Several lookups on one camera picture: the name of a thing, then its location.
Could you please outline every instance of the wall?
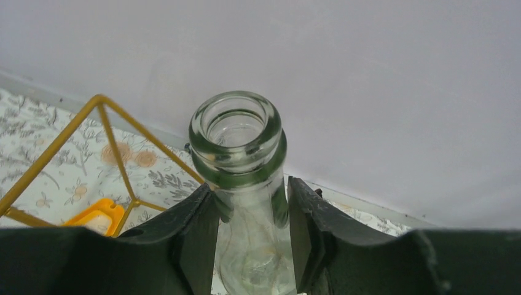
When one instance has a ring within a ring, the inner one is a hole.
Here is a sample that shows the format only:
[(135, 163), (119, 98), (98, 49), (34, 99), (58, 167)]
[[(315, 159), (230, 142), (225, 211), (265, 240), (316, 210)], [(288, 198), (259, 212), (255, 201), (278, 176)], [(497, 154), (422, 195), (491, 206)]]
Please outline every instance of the wall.
[(0, 69), (186, 137), (272, 100), (287, 172), (443, 226), (521, 227), (521, 2), (0, 0)]

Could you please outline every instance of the patterned tablecloth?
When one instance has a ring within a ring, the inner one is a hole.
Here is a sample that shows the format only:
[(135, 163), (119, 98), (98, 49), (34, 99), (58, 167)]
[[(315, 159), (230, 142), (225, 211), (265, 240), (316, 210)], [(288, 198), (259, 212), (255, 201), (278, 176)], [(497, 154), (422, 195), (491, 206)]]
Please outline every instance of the patterned tablecloth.
[[(0, 199), (74, 117), (68, 111), (0, 88)], [(198, 183), (144, 137), (113, 128), (135, 194), (169, 208), (186, 198)], [(190, 166), (189, 154), (169, 147)], [(52, 224), (61, 224), (102, 197), (127, 206), (130, 197), (116, 166), (101, 123), (87, 119), (44, 171), (14, 203)], [(400, 235), (409, 228), (339, 203), (351, 217), (380, 231)], [(123, 231), (158, 215), (135, 208)], [(0, 227), (25, 226), (1, 217)], [(226, 294), (214, 276), (214, 295)]]

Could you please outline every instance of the glass bottle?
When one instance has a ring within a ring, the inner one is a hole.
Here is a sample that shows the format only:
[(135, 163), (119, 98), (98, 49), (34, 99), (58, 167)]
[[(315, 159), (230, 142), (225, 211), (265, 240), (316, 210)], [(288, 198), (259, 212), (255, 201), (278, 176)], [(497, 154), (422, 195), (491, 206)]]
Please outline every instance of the glass bottle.
[(221, 212), (215, 265), (236, 294), (297, 294), (282, 166), (286, 136), (264, 97), (226, 92), (204, 102), (189, 129), (196, 170)]

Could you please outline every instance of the yellow wire rack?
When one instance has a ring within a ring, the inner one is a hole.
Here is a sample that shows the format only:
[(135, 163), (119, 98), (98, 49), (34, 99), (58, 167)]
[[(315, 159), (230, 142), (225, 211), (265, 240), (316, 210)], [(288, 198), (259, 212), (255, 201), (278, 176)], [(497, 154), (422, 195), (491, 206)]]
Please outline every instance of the yellow wire rack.
[(107, 116), (105, 106), (108, 106), (118, 115), (120, 115), (123, 119), (125, 119), (130, 125), (132, 125), (132, 127), (139, 131), (151, 143), (156, 145), (169, 158), (171, 158), (172, 161), (178, 164), (184, 171), (188, 172), (188, 174), (190, 174), (191, 177), (193, 177), (196, 181), (198, 181), (199, 183), (203, 183), (202, 178), (196, 172), (190, 169), (190, 167), (188, 167), (181, 159), (179, 159), (173, 152), (171, 152), (163, 143), (161, 143), (161, 141), (159, 141), (153, 134), (151, 134), (136, 119), (129, 115), (129, 113), (123, 110), (110, 98), (106, 97), (105, 95), (98, 94), (91, 98), (87, 102), (87, 104), (85, 104), (85, 106), (76, 114), (76, 116), (70, 121), (70, 123), (63, 129), (63, 131), (54, 139), (54, 141), (42, 153), (42, 155), (40, 155), (40, 157), (32, 164), (32, 166), (30, 166), (29, 169), (27, 169), (23, 176), (11, 187), (11, 189), (5, 194), (4, 198), (0, 200), (0, 216), (5, 215), (9, 218), (12, 218), (18, 222), (22, 222), (31, 227), (56, 226), (47, 221), (41, 220), (33, 215), (25, 213), (22, 210), (18, 210), (12, 205), (16, 201), (16, 199), (18, 199), (19, 196), (23, 193), (23, 191), (25, 191), (25, 189), (36, 178), (36, 176), (51, 161), (51, 159), (61, 149), (65, 142), (67, 142), (69, 137), (71, 137), (71, 135), (76, 131), (76, 129), (78, 129), (80, 124), (87, 118), (87, 116), (94, 110), (94, 108), (98, 108), (98, 111), (100, 112), (101, 123), (103, 123), (103, 127), (109, 139), (109, 144), (111, 145), (112, 152), (114, 153), (114, 157), (116, 158), (117, 166), (119, 167), (123, 181), (125, 182), (125, 186), (127, 187), (128, 194), (131, 197), (131, 202), (129, 206), (125, 209), (123, 218), (117, 225), (116, 231), (112, 236), (117, 237), (120, 234), (121, 229), (123, 228), (123, 225), (125, 224), (125, 221), (127, 220), (130, 212), (132, 211), (132, 209), (138, 206), (143, 205), (159, 211), (166, 210), (166, 208), (164, 207), (157, 206), (152, 203), (136, 198), (136, 195), (132, 190), (132, 186), (130, 185), (130, 181), (128, 180), (127, 171), (125, 170), (121, 154), (117, 148), (116, 139), (114, 138), (114, 133), (112, 132), (111, 123), (109, 121), (109, 117)]

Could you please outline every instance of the gold geometric stand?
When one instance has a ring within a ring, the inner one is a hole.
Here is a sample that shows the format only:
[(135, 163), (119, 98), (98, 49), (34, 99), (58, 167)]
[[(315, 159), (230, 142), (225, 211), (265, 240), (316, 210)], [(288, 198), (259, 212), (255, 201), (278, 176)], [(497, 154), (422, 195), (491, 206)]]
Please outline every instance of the gold geometric stand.
[(32, 166), (27, 169), (27, 171), (23, 174), (23, 176), (11, 187), (11, 189), (5, 194), (4, 198), (0, 200), (0, 216), (7, 216), (12, 218), (18, 222), (22, 222), (28, 226), (32, 227), (55, 227), (56, 225), (51, 224), (47, 221), (41, 220), (33, 215), (25, 213), (22, 210), (18, 210), (13, 207), (13, 203), (19, 196), (25, 191), (25, 189), (31, 184), (31, 182), (36, 178), (36, 176), (44, 169), (44, 167), (51, 161), (51, 159), (56, 155), (56, 153), (61, 149), (61, 147), (67, 142), (69, 137), (78, 129), (81, 123), (87, 118), (87, 116), (94, 110), (94, 108), (98, 108), (101, 117), (101, 123), (103, 123), (103, 127), (105, 132), (107, 133), (107, 137), (109, 140), (109, 144), (111, 146), (112, 152), (114, 153), (114, 157), (116, 158), (117, 166), (119, 167), (119, 171), (121, 172), (123, 181), (125, 182), (125, 186), (127, 187), (128, 194), (130, 195), (131, 202), (129, 206), (125, 209), (125, 213), (123, 214), (123, 218), (119, 222), (116, 231), (112, 235), (113, 237), (117, 237), (125, 221), (128, 218), (131, 210), (138, 206), (146, 206), (149, 208), (153, 208), (159, 211), (165, 211), (166, 208), (154, 205), (152, 203), (146, 202), (144, 200), (140, 200), (136, 198), (132, 187), (130, 186), (130, 181), (128, 180), (127, 171), (125, 170), (125, 166), (123, 164), (123, 160), (121, 158), (121, 153), (116, 145), (116, 139), (114, 138), (114, 134), (112, 132), (111, 123), (109, 121), (109, 117), (107, 116), (107, 112), (105, 110), (105, 106), (111, 108), (114, 112), (120, 115), (123, 119), (125, 119), (132, 127), (134, 127), (137, 131), (139, 131), (146, 139), (148, 139), (151, 143), (156, 145), (161, 151), (163, 151), (169, 158), (172, 159), (176, 164), (178, 164), (184, 171), (188, 172), (196, 181), (200, 184), (203, 183), (202, 178), (194, 172), (188, 165), (186, 165), (181, 159), (179, 159), (173, 152), (171, 152), (163, 143), (161, 143), (153, 134), (151, 134), (143, 125), (141, 125), (138, 121), (132, 118), (125, 110), (123, 110), (119, 105), (113, 102), (110, 98), (98, 94), (91, 98), (88, 103), (76, 114), (76, 116), (70, 121), (70, 123), (63, 129), (63, 131), (54, 139), (54, 141), (49, 145), (49, 147), (40, 155), (40, 157), (32, 164)]

